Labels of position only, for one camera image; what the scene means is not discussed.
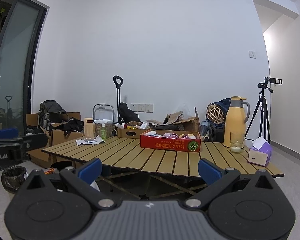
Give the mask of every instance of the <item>trash bin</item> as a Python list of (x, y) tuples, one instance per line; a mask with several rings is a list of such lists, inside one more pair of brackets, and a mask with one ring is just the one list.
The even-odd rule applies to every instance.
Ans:
[(10, 200), (12, 200), (26, 178), (27, 170), (25, 167), (14, 166), (3, 171), (1, 183), (3, 188), (9, 193)]
[(51, 168), (56, 168), (58, 171), (62, 171), (65, 167), (72, 167), (72, 162), (70, 161), (61, 161), (53, 163)]

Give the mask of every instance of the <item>wooden slatted table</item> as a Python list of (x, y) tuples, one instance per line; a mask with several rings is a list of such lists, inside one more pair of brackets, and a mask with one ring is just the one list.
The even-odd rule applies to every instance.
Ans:
[[(98, 157), (103, 165), (127, 168), (132, 171), (150, 172), (155, 175), (170, 174), (182, 177), (199, 178), (198, 162), (206, 158), (222, 169), (236, 168), (242, 174), (254, 174), (262, 166), (250, 164), (248, 148), (240, 154), (230, 152), (221, 143), (202, 142), (199, 153), (154, 150), (140, 147), (139, 139), (110, 137), (106, 143), (99, 145), (76, 145), (76, 140), (61, 143), (43, 152), (85, 163)], [(274, 178), (284, 174), (272, 163), (265, 168)]]

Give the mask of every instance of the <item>table slat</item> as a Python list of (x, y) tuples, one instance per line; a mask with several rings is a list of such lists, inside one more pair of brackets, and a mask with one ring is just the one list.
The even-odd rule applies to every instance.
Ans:
[(188, 176), (188, 152), (177, 152), (173, 175)]
[(176, 152), (166, 151), (157, 172), (172, 174)]
[(77, 139), (73, 139), (73, 140), (71, 140), (71, 141), (66, 141), (66, 142), (64, 142), (64, 143), (60, 143), (60, 144), (57, 144), (57, 145), (54, 145), (54, 146), (45, 148), (44, 150), (45, 150), (45, 151), (48, 151), (48, 152), (50, 152), (50, 151), (51, 151), (51, 152), (54, 152), (54, 151), (52, 151), (52, 150), (55, 150), (55, 149), (57, 149), (57, 148), (59, 148), (59, 147), (61, 147), (61, 146), (64, 146), (64, 145), (67, 145), (67, 144), (76, 142), (76, 140), (79, 140), (79, 139), (83, 139), (83, 137), (80, 137), (80, 138), (77, 138)]
[[(111, 143), (111, 142), (113, 142), (117, 139), (118, 139), (117, 136), (116, 137), (111, 137), (111, 138), (106, 140), (106, 144)], [(99, 148), (101, 148), (106, 144), (101, 143), (101, 144), (98, 144), (98, 146), (100, 146)], [(62, 152), (58, 152), (58, 154), (62, 154), (63, 156), (71, 157), (71, 156), (73, 156), (73, 155), (75, 155), (79, 152), (90, 149), (91, 147), (94, 147), (93, 149), (96, 150), (96, 145), (87, 145), (87, 144), (85, 144), (85, 145), (79, 145), (77, 147), (73, 147), (73, 146), (69, 147), (68, 149), (62, 150)]]
[(129, 143), (133, 142), (135, 139), (126, 139), (122, 143), (117, 144), (116, 146), (112, 147), (111, 149), (107, 150), (106, 152), (98, 155), (98, 158), (104, 162), (107, 158), (115, 154), (116, 152), (120, 151), (124, 147), (126, 147)]
[(139, 155), (127, 167), (140, 170), (153, 152), (154, 149), (144, 148), (144, 150), (140, 152)]
[(153, 154), (142, 168), (142, 171), (156, 172), (164, 152), (165, 150), (154, 150)]
[(126, 147), (121, 149), (120, 151), (116, 152), (114, 155), (106, 159), (102, 162), (105, 165), (113, 165), (118, 162), (121, 158), (123, 158), (126, 154), (128, 154), (135, 146), (140, 143), (139, 140), (134, 140), (132, 143), (129, 143)]
[(127, 155), (125, 155), (121, 160), (119, 160), (114, 166), (120, 168), (126, 168), (140, 153), (144, 148), (140, 147), (140, 141), (138, 140), (139, 144), (132, 149)]
[(226, 162), (229, 164), (231, 168), (235, 168), (240, 173), (246, 174), (247, 172), (242, 168), (242, 166), (237, 162), (237, 160), (226, 150), (226, 148), (221, 143), (213, 143), (215, 147), (218, 149), (218, 151), (221, 153), (223, 158), (226, 160)]
[[(247, 146), (244, 146), (243, 148), (247, 153), (249, 153), (249, 148)], [(266, 167), (269, 171), (271, 171), (274, 175), (281, 175), (283, 172), (279, 170), (274, 164), (271, 162), (268, 163)]]
[(190, 176), (200, 177), (198, 172), (199, 153), (189, 152), (189, 174)]
[(76, 146), (76, 145), (77, 145), (77, 142), (72, 142), (72, 143), (69, 143), (67, 145), (63, 145), (61, 147), (58, 147), (58, 148), (54, 149), (53, 152), (57, 153), (57, 152), (60, 152), (62, 150), (68, 149), (68, 148), (70, 148), (72, 146)]
[(232, 153), (229, 148), (227, 151), (237, 160), (238, 163), (247, 171), (247, 174), (255, 174), (256, 168), (253, 167), (247, 160), (239, 153)]
[(213, 145), (213, 143), (206, 142), (205, 144), (206, 144), (215, 164), (218, 167), (222, 168), (223, 170), (225, 168), (228, 168), (229, 167), (228, 163), (225, 161), (225, 159), (222, 157), (222, 155), (220, 154), (218, 149)]
[(89, 149), (87, 149), (85, 151), (82, 151), (82, 152), (76, 154), (76, 155), (73, 155), (72, 158), (74, 158), (75, 156), (81, 156), (78, 159), (84, 160), (84, 161), (86, 161), (86, 159), (91, 160), (94, 157), (100, 155), (101, 153), (104, 153), (105, 151), (111, 149), (112, 147), (116, 146), (117, 144), (119, 144), (119, 143), (121, 143), (121, 142), (123, 142), (125, 140), (126, 140), (126, 138), (119, 138), (118, 140), (115, 140), (114, 142), (111, 142), (109, 144), (106, 143), (106, 144), (95, 145), (96, 147), (89, 148)]
[(200, 147), (200, 158), (201, 159), (207, 159), (208, 161), (212, 162), (215, 164), (214, 160), (211, 157), (210, 152), (208, 151), (207, 146), (205, 145), (204, 142), (201, 142), (201, 147)]
[[(246, 151), (242, 150), (242, 151), (240, 152), (240, 154), (241, 154), (246, 160), (248, 160), (248, 153), (247, 153)], [(252, 163), (251, 163), (251, 165), (252, 165), (253, 167), (255, 167), (256, 170), (258, 170), (258, 169), (266, 169), (271, 175), (273, 175), (273, 173), (272, 173), (271, 171), (269, 171), (266, 167), (262, 167), (262, 166), (259, 166), (259, 165), (256, 165), (256, 164), (252, 164)]]

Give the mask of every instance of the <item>plastic spray bottle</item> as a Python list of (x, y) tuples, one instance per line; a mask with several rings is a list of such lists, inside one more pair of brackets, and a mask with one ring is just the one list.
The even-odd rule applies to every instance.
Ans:
[(106, 140), (106, 125), (105, 125), (105, 122), (102, 121), (102, 124), (101, 124), (101, 139), (102, 140)]

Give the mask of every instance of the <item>cardboard tray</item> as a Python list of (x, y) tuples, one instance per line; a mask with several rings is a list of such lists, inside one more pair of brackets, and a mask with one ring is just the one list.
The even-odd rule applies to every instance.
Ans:
[[(135, 122), (135, 121), (131, 121), (128, 123), (131, 126), (138, 126), (138, 125), (142, 125), (141, 122)], [(140, 135), (142, 133), (144, 133), (145, 131), (150, 130), (150, 128), (147, 129), (121, 129), (118, 128), (117, 132), (118, 132), (118, 137), (119, 138), (132, 138), (132, 139), (140, 139)]]
[(172, 139), (172, 138), (156, 138), (156, 137), (146, 136), (145, 134), (150, 131), (153, 130), (148, 130), (140, 135), (141, 148), (182, 151), (182, 152), (200, 152), (201, 138), (198, 132), (155, 130), (156, 133), (160, 135), (164, 135), (165, 133), (168, 132), (168, 133), (176, 133), (177, 135), (192, 133), (194, 136), (196, 136), (196, 139)]

